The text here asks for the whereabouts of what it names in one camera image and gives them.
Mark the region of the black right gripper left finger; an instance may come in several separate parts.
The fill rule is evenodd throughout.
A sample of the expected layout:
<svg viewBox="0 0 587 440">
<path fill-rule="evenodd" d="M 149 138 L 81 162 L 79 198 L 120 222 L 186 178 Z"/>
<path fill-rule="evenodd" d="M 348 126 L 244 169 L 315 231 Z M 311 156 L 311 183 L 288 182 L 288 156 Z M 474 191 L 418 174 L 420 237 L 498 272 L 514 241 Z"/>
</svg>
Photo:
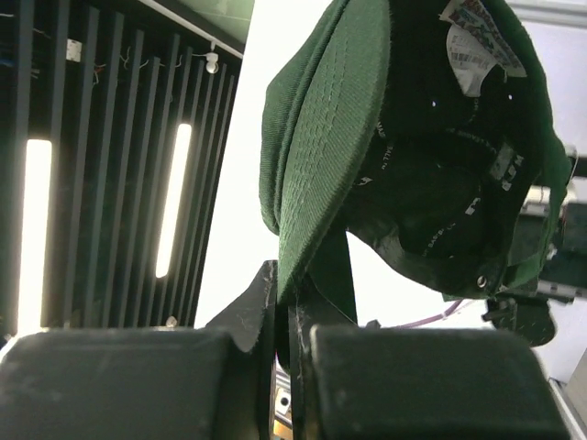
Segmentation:
<svg viewBox="0 0 587 440">
<path fill-rule="evenodd" d="M 277 264 L 201 329 L 46 330 L 1 352 L 4 439 L 269 439 Z"/>
</svg>

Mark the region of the green baseball cap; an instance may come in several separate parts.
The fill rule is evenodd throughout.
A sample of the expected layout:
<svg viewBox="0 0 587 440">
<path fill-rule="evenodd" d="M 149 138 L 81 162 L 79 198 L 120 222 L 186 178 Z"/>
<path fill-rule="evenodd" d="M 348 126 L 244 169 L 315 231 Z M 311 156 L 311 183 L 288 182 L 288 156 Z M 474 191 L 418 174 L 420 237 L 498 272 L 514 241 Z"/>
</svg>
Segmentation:
<svg viewBox="0 0 587 440">
<path fill-rule="evenodd" d="M 356 317 L 347 237 L 453 297 L 542 270 L 570 177 L 546 75 L 504 1 L 334 1 L 267 88 L 260 205 L 278 302 Z"/>
</svg>

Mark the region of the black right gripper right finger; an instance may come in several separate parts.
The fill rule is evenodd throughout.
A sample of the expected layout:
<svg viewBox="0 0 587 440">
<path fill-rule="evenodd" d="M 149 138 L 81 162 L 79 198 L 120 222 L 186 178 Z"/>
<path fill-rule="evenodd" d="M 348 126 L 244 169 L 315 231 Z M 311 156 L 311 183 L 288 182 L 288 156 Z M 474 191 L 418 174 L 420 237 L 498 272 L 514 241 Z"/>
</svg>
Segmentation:
<svg viewBox="0 0 587 440">
<path fill-rule="evenodd" d="M 526 342 L 507 332 L 373 329 L 323 297 L 288 308 L 297 439 L 567 439 Z"/>
</svg>

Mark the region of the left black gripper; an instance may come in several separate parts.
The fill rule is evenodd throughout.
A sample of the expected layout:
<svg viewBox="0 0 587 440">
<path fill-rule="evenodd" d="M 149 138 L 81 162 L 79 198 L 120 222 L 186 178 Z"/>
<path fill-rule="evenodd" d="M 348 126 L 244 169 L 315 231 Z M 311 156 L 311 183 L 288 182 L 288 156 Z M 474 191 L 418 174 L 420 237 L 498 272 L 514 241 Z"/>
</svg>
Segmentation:
<svg viewBox="0 0 587 440">
<path fill-rule="evenodd" d="M 586 299 L 586 202 L 574 190 L 586 178 L 586 158 L 566 147 L 570 172 L 558 219 L 546 247 L 539 274 L 524 284 L 486 301 L 482 320 L 497 330 L 513 332 L 532 347 L 549 343 L 557 333 L 550 305 L 571 305 Z M 523 264 L 540 251 L 540 240 L 550 218 L 550 188 L 542 179 L 530 187 L 521 206 L 510 248 L 510 261 Z"/>
</svg>

